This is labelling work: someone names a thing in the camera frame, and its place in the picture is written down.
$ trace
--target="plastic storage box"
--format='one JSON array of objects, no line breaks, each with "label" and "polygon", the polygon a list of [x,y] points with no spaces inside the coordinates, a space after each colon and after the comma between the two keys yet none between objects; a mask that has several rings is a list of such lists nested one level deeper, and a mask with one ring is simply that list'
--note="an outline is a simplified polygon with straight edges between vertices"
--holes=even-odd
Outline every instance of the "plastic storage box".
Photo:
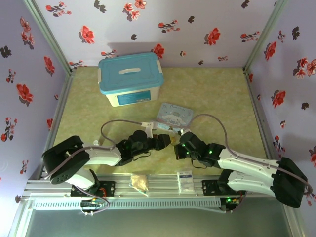
[{"label": "plastic storage box", "polygon": [[98,82],[114,107],[156,100],[163,83],[162,69],[154,53],[102,59]]}]

